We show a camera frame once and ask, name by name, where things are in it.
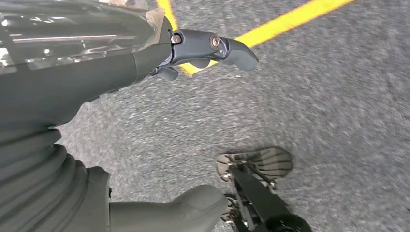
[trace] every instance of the metal bolt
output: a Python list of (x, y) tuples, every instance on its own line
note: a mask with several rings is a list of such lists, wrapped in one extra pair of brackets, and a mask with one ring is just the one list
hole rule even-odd
[(233, 226), (234, 221), (229, 220), (229, 221), (226, 221), (225, 223), (226, 223), (227, 226)]
[(171, 36), (171, 43), (172, 44), (179, 44), (182, 41), (182, 38), (180, 35), (175, 34), (173, 36)]
[(269, 190), (276, 190), (276, 181), (275, 180), (271, 180), (271, 182), (268, 183), (268, 189)]
[(225, 178), (225, 179), (229, 179), (229, 178), (231, 178), (231, 174), (230, 173), (225, 173), (222, 177)]
[(218, 50), (220, 46), (219, 36), (218, 35), (211, 35), (210, 38), (211, 47), (214, 50)]

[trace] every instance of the yellow line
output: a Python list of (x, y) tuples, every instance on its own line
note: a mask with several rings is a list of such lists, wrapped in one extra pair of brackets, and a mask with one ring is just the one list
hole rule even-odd
[[(237, 37), (236, 40), (243, 42), (248, 47), (254, 47), (352, 1), (354, 0), (311, 0), (310, 2)], [(213, 61), (208, 67), (211, 67), (216, 63), (217, 62)], [(181, 68), (188, 75), (193, 75), (203, 70), (188, 63), (182, 64)]]
[(171, 23), (172, 29), (178, 29), (178, 23), (176, 22), (176, 18), (174, 16), (174, 12), (172, 11), (171, 0), (157, 0), (158, 7), (164, 8), (165, 10), (165, 17)]

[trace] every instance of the dark gray casing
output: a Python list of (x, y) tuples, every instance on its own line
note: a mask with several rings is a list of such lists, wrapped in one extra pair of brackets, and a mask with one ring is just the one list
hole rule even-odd
[[(138, 23), (147, 28), (144, 21), (135, 23), (137, 28)], [(15, 72), (0, 75), (1, 232), (131, 231), (121, 225), (129, 229), (133, 222), (142, 222), (138, 218), (144, 212), (144, 225), (148, 218), (157, 223), (157, 214), (162, 215), (158, 220), (165, 220), (166, 215), (176, 219), (174, 212), (182, 205), (187, 208), (179, 212), (193, 216), (181, 215), (182, 221), (197, 219), (204, 231), (213, 227), (227, 203), (218, 190), (205, 186), (199, 188), (202, 193), (197, 188), (159, 207), (155, 203), (152, 207), (149, 203), (112, 203), (115, 227), (111, 228), (109, 174), (100, 167), (85, 168), (64, 146), (55, 144), (60, 133), (51, 129), (69, 122), (84, 102), (143, 80), (170, 55), (170, 31), (165, 19), (160, 42), (144, 50), (38, 69), (16, 62)], [(0, 39), (12, 58), (22, 60), (9, 33), (0, 28)], [(186, 225), (199, 231), (191, 222)]]

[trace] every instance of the asphalt ground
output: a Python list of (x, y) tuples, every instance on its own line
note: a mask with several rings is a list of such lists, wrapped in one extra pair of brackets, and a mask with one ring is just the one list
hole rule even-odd
[[(172, 6), (180, 28), (236, 37), (306, 2)], [(410, 231), (409, 11), (356, 0), (255, 46), (254, 71), (147, 78), (84, 104), (60, 142), (112, 174), (113, 200), (158, 202), (200, 184), (228, 190), (217, 155), (279, 145), (296, 167), (278, 193), (314, 231)]]

